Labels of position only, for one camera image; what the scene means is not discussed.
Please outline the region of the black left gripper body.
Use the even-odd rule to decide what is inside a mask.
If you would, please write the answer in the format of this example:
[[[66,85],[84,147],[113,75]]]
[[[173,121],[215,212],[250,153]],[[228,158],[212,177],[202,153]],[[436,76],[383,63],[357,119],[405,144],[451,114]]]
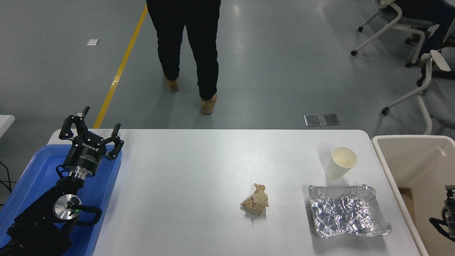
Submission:
[[[103,138],[89,132],[90,138],[85,138],[84,134],[78,135],[73,139],[70,151],[64,160],[64,169],[70,171],[71,168],[80,167],[87,170],[88,175],[95,176],[100,166],[101,159],[107,152],[105,145],[101,145]]]

